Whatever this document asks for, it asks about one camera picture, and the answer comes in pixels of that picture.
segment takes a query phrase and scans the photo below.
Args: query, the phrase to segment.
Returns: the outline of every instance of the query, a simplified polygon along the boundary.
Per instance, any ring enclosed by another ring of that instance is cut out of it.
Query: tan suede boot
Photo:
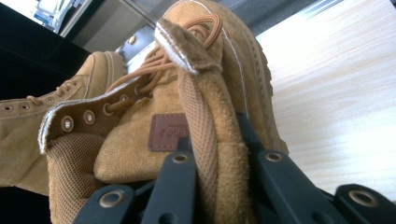
[[[125,62],[119,54],[95,52],[56,91],[37,98],[0,102],[0,186],[48,195],[47,159],[40,156],[37,143],[45,113],[62,101],[101,95],[125,73]]]
[[[156,177],[169,152],[149,149],[169,146],[150,141],[153,115],[186,114],[210,222],[248,222],[248,151],[235,109],[247,114],[267,148],[287,151],[276,131],[266,61],[246,25],[208,1],[180,1],[164,17],[155,36],[161,48],[136,72],[100,97],[56,105],[43,119],[39,144],[48,155],[52,222],[71,222],[105,184]]]

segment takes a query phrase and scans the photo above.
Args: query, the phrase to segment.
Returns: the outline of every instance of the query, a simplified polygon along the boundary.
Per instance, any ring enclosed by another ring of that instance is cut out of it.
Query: metal grommet
[[[353,189],[348,193],[349,197],[358,204],[366,207],[376,207],[378,206],[378,201],[375,196],[364,190]]]
[[[7,112],[11,112],[14,110],[14,106],[12,105],[3,105],[1,108]]]
[[[128,44],[132,45],[136,41],[136,36],[133,35],[131,38],[128,39]]]
[[[108,112],[108,111],[107,111],[107,107],[108,107],[109,105],[110,105],[109,103],[103,105],[103,113],[104,113],[106,116],[112,116],[112,115],[113,115],[113,112]]]
[[[120,101],[126,101],[128,99],[129,99],[129,97],[126,94],[123,94],[122,96],[120,96]]]
[[[24,109],[24,110],[30,109],[30,106],[29,106],[28,104],[22,104],[21,107],[22,107],[22,109]]]
[[[99,204],[104,208],[110,208],[122,203],[124,198],[125,192],[123,190],[116,189],[104,194],[100,198]]]
[[[53,104],[55,101],[52,97],[47,98],[47,102]]]
[[[74,121],[70,116],[64,116],[62,119],[62,130],[64,130],[67,133],[70,133],[73,131],[74,128]]]
[[[283,157],[278,153],[270,152],[265,154],[265,159],[267,159],[268,161],[279,162],[282,161]]]
[[[186,162],[189,158],[186,155],[177,155],[173,158],[173,161],[176,163]]]
[[[93,124],[95,122],[95,115],[91,110],[85,111],[84,120],[87,124]]]
[[[140,92],[139,92],[139,89],[138,89],[139,87],[140,87],[139,84],[136,84],[136,85],[134,86],[134,94],[136,94],[136,96],[140,95]]]

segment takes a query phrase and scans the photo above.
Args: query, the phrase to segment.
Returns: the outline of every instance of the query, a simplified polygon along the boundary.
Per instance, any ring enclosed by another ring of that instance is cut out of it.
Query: wooden table
[[[318,187],[357,183],[396,202],[396,10],[345,0],[259,35],[291,158]]]

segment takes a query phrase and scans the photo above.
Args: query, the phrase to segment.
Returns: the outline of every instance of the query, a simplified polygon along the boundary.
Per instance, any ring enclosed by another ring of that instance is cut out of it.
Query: boot
[[[0,102],[0,186],[17,186],[48,195],[47,159],[40,156],[37,136],[46,112],[62,101],[103,94],[126,73],[114,52],[95,52],[70,80],[49,94]]]
[[[246,25],[204,0],[179,1],[163,17],[159,47],[138,70],[106,94],[61,103],[43,119],[38,140],[49,162],[52,222],[73,221],[106,184],[155,178],[175,150],[155,141],[161,124],[185,127],[179,124],[187,120],[208,222],[251,217],[248,150],[235,110],[247,115],[266,148],[287,152],[275,126],[267,62]],[[88,122],[87,114],[95,119]]]

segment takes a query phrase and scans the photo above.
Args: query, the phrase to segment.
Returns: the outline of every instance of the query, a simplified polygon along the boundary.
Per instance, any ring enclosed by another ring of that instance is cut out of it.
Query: light wood surface
[[[396,10],[345,0],[258,36],[291,158],[318,187],[357,183],[396,201]]]

